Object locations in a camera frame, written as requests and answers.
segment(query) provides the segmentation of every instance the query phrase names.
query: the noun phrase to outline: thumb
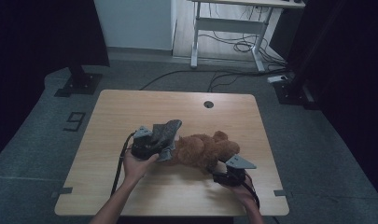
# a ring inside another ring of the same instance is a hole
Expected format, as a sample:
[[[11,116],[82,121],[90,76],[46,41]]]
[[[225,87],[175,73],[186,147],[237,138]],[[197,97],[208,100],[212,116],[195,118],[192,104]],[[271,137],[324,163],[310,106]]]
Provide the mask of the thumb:
[[[148,160],[147,160],[147,162],[148,163],[152,163],[152,162],[154,162],[154,161],[156,161],[158,158],[159,158],[159,154],[157,153],[157,154],[154,154],[154,155],[152,155],[150,158],[148,158]]]

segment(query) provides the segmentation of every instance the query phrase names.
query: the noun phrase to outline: tabletop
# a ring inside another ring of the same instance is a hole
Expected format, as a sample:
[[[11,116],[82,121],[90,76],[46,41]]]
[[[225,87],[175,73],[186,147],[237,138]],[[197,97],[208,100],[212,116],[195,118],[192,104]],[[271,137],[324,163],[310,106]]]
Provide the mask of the tabletop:
[[[204,106],[212,102],[213,107]],[[182,120],[178,133],[225,132],[240,155],[257,165],[248,170],[264,216],[288,213],[273,154],[256,99],[248,94],[168,91],[102,91],[55,207],[60,216],[94,215],[110,196],[119,154],[127,136],[144,125]],[[123,180],[121,171],[119,184]],[[121,213],[125,216],[234,217],[245,210],[211,175],[183,165],[152,164]]]
[[[295,3],[293,0],[190,0],[191,2],[219,3],[231,5],[245,5],[258,7],[283,7],[283,8],[305,8],[305,3]]]

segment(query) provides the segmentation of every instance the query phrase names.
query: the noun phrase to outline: teddy bear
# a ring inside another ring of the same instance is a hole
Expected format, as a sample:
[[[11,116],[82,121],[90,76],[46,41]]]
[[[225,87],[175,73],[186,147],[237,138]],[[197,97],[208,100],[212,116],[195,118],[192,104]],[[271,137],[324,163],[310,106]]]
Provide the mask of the teddy bear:
[[[179,136],[175,141],[175,149],[171,151],[172,158],[163,163],[183,164],[199,168],[204,174],[209,174],[215,170],[218,161],[226,162],[239,151],[239,145],[230,141],[222,131],[215,132],[212,137],[207,134]]]

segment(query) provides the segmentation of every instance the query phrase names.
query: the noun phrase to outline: white wall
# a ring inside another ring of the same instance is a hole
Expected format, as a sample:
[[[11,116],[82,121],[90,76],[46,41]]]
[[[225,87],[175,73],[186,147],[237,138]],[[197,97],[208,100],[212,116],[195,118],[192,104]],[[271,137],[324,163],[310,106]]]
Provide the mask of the white wall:
[[[108,47],[172,50],[176,0],[95,0]]]

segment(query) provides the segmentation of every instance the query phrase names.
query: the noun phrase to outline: white metal table leg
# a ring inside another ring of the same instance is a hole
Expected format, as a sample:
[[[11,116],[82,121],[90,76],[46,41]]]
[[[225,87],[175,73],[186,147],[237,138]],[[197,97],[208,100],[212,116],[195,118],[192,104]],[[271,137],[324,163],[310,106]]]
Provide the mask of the white metal table leg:
[[[270,7],[270,9],[268,10],[267,18],[264,20],[261,27],[260,36],[258,40],[256,41],[255,47],[252,49],[252,54],[253,54],[253,57],[255,58],[256,66],[258,67],[259,72],[265,72],[265,69],[261,60],[262,57],[261,57],[261,54],[259,53],[259,49],[261,47],[261,42],[264,38],[265,32],[267,31],[271,14],[273,14],[273,7]]]
[[[195,17],[195,25],[194,25],[194,42],[192,43],[192,49],[191,49],[191,64],[190,64],[191,68],[197,68],[197,60],[198,60],[198,20],[200,19],[200,10],[201,10],[201,2],[198,2],[197,15]]]

